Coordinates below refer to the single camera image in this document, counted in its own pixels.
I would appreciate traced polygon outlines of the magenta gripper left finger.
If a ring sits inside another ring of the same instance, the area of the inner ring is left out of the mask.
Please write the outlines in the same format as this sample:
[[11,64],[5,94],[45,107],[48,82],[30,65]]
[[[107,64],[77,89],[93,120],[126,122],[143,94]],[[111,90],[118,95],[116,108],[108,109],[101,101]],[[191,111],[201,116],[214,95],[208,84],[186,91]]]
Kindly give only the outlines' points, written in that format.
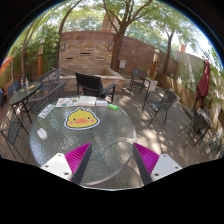
[[57,153],[41,169],[79,185],[91,153],[92,144],[87,143],[66,154]]

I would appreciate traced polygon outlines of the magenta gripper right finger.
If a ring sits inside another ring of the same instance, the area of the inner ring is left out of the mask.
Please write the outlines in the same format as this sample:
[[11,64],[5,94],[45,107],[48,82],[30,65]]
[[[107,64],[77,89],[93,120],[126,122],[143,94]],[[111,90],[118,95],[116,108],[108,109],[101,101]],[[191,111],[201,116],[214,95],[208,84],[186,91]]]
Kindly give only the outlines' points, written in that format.
[[182,169],[168,154],[158,155],[138,143],[133,144],[133,155],[144,185]]

